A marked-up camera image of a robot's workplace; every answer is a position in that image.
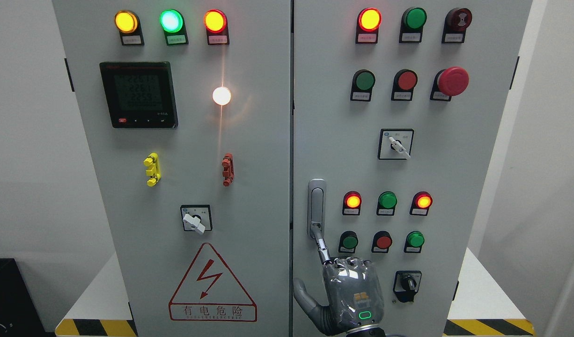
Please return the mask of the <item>grey robotic right hand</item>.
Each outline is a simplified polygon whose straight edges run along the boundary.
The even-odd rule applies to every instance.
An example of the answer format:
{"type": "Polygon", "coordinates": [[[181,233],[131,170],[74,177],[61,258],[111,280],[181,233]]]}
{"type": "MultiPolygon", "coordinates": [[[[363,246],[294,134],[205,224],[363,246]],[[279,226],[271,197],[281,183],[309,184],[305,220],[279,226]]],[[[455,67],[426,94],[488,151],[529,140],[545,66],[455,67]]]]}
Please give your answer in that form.
{"type": "Polygon", "coordinates": [[[307,292],[304,282],[294,278],[298,305],[326,336],[379,327],[385,303],[374,264],[356,257],[330,258],[323,234],[317,233],[315,237],[329,305],[319,305],[307,292]]]}

